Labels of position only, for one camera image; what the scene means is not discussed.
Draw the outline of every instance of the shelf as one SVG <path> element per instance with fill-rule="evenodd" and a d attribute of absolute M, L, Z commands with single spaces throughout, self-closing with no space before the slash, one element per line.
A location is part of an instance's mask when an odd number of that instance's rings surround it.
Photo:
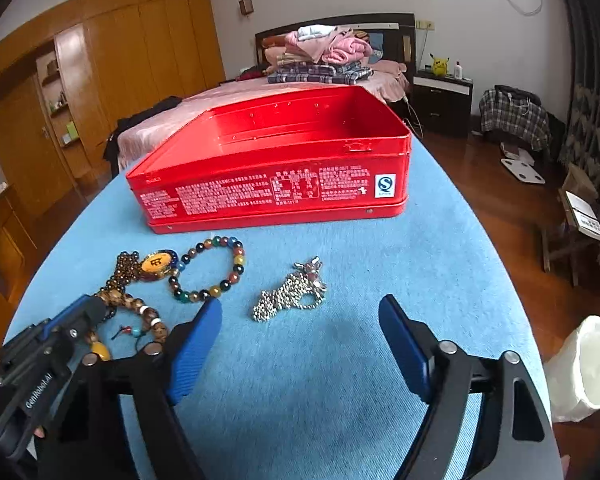
<path fill-rule="evenodd" d="M 71 139 L 68 143 L 66 144 L 60 144 L 61 148 L 66 148 L 67 146 L 71 146 L 72 144 L 75 144 L 76 142 L 78 142 L 80 140 L 80 137 L 75 137 L 75 139 Z"/>
<path fill-rule="evenodd" d="M 61 113 L 62 111 L 64 111 L 68 107 L 69 107 L 69 103 L 64 103 L 61 107 L 58 107 L 53 112 L 50 112 L 49 116 L 50 117 L 55 117 L 56 115 L 58 115 L 59 113 Z"/>
<path fill-rule="evenodd" d="M 53 72 L 52 74 L 49 74 L 48 76 L 46 76 L 41 82 L 40 84 L 42 86 L 51 83 L 52 81 L 55 81 L 56 79 L 58 79 L 60 77 L 60 71 L 56 70 L 55 72 Z"/>

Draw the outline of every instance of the nightstand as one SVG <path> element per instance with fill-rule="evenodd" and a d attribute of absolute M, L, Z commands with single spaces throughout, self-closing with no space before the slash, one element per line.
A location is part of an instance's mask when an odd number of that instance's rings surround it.
<path fill-rule="evenodd" d="M 419 71 L 413 77 L 412 103 L 425 130 L 466 137 L 471 130 L 471 81 Z"/>

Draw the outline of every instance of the wooden wardrobe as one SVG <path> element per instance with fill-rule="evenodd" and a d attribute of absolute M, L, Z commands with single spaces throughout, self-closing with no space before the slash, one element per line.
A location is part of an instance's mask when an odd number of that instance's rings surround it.
<path fill-rule="evenodd" d="M 34 218 L 88 200 L 119 119 L 222 80 L 210 0 L 69 0 L 0 42 L 0 164 Z"/>

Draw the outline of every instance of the headboard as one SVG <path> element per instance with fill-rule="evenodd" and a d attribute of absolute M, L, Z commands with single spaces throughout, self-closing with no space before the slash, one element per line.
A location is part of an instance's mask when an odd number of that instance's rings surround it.
<path fill-rule="evenodd" d="M 381 32 L 384 35 L 382 50 L 383 59 L 392 59 L 407 66 L 407 79 L 413 83 L 416 72 L 416 20 L 411 12 L 372 12 L 368 14 L 349 14 L 332 16 L 319 20 L 293 23 L 283 27 L 270 28 L 256 34 L 256 58 L 258 63 L 265 60 L 262 40 L 269 36 L 286 34 L 300 27 L 321 23 L 323 25 L 349 25 L 367 32 Z"/>

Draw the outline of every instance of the wall outlet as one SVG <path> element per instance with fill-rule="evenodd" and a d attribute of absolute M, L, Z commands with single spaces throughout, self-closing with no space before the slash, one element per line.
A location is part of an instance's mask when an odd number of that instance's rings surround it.
<path fill-rule="evenodd" d="M 436 25 L 429 20 L 416 20 L 416 28 L 420 30 L 436 30 Z"/>

